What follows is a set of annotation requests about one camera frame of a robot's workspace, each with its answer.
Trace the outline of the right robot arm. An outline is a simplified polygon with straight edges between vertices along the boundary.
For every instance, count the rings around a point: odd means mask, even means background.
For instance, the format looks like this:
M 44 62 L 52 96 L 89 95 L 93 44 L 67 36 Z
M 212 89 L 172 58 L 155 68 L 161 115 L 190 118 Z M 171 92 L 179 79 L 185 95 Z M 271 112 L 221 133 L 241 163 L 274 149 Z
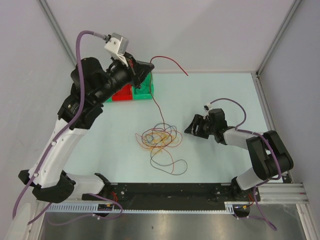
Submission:
M 236 146 L 249 153 L 251 168 L 231 180 L 230 195 L 237 201 L 248 196 L 249 190 L 264 184 L 294 167 L 294 161 L 275 130 L 264 133 L 229 126 L 221 108 L 207 109 L 206 115 L 195 114 L 185 134 L 208 139 L 218 144 Z

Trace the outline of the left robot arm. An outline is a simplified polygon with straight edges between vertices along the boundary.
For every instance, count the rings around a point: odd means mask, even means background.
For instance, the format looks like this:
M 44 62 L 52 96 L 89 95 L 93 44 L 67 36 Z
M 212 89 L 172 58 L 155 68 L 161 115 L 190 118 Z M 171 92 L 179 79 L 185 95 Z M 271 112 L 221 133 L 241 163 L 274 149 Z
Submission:
M 105 200 L 110 196 L 110 182 L 100 173 L 75 175 L 64 167 L 80 139 L 103 112 L 106 100 L 126 85 L 141 88 L 155 66 L 124 54 L 127 65 L 112 58 L 103 69 L 94 57 L 81 59 L 70 76 L 73 80 L 70 95 L 58 111 L 54 131 L 42 157 L 18 177 L 39 201 L 61 203 L 67 199 Z

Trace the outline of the right green bin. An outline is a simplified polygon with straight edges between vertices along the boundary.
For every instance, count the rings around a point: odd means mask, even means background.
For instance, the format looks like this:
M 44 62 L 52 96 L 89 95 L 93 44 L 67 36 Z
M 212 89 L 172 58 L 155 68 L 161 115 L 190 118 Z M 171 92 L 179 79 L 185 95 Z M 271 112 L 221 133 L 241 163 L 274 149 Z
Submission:
M 149 73 L 141 88 L 135 88 L 132 86 L 132 95 L 134 100 L 150 100 L 154 94 L 154 85 L 152 81 L 152 73 Z

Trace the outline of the green bin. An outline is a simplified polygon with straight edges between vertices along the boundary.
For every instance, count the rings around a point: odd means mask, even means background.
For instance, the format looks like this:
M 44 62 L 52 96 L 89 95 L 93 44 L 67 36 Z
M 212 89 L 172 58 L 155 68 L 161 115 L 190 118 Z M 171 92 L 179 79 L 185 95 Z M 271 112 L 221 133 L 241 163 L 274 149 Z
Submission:
M 152 73 L 149 73 L 141 88 L 135 88 L 132 86 L 132 95 L 134 100 L 150 100 L 154 94 L 154 85 L 152 81 Z
M 109 102 L 112 102 L 113 100 L 112 100 L 112 97 L 109 97 L 108 99 L 106 99 L 104 102 L 105 103 L 109 103 Z

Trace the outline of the red bin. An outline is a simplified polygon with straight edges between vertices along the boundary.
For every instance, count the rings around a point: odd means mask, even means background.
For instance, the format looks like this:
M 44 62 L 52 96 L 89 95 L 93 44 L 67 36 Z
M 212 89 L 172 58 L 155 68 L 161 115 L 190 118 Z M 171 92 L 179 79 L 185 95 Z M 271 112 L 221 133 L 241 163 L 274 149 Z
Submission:
M 125 85 L 120 91 L 112 96 L 113 102 L 118 101 L 131 101 L 133 99 L 132 86 L 130 84 Z

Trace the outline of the left green bin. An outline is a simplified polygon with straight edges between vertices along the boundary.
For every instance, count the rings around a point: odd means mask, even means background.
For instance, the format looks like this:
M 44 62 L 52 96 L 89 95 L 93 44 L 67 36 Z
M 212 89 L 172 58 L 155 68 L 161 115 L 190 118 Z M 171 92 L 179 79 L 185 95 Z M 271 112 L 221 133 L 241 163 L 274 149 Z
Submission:
M 112 102 L 113 100 L 112 100 L 112 97 L 109 97 L 108 99 L 106 99 L 104 102 L 105 103 L 109 103 L 109 102 Z

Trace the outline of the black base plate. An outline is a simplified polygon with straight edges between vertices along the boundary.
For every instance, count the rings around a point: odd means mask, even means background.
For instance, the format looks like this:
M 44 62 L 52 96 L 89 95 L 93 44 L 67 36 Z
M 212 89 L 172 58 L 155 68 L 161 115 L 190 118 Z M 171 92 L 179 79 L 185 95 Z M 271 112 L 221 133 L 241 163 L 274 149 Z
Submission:
M 96 195 L 118 201 L 140 196 L 143 199 L 182 197 L 214 202 L 253 202 L 254 197 L 260 197 L 257 190 L 241 190 L 231 183 L 108 183 Z

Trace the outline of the aluminium frame rail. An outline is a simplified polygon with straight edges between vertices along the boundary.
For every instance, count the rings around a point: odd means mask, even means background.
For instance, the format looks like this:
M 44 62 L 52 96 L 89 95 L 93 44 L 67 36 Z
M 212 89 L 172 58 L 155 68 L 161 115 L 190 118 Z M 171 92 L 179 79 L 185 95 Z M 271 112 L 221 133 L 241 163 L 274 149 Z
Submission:
M 294 183 L 265 183 L 256 189 L 259 193 L 259 201 L 272 201 L 272 202 L 306 202 L 308 200 L 306 191 L 302 184 L 294 184 Z M 37 200 L 48 202 L 48 203 L 62 203 L 64 201 L 86 201 L 86 202 L 98 202 L 98 201 L 107 201 L 108 199 L 117 201 L 118 203 L 121 202 L 129 202 L 134 199 L 138 201 L 148 200 L 148 199 L 155 199 L 161 202 L 165 200 L 204 200 L 205 202 L 213 202 L 213 203 L 220 203 L 214 202 L 212 200 L 200 199 L 200 198 L 192 198 L 192 199 L 184 199 L 182 197 L 155 197 L 155 196 L 148 196 L 143 198 L 141 196 L 136 196 L 131 200 L 126 201 L 118 201 L 113 199 L 112 197 L 108 196 L 106 198 L 98 196 L 97 193 L 93 193 L 92 190 L 83 190 L 81 192 L 77 192 L 77 188 L 68 189 L 67 187 L 50 187 L 49 189 L 43 190 L 39 188 L 35 188 L 32 191 L 33 195 L 36 197 Z

